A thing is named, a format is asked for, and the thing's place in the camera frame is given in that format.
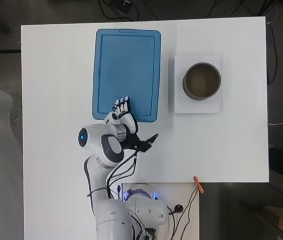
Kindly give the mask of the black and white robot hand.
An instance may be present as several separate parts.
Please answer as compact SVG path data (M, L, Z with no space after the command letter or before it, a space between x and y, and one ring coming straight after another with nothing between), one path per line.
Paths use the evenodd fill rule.
M112 111L104 119L105 124L124 124L130 134L138 132L138 124L131 112L130 98L128 96L117 99Z

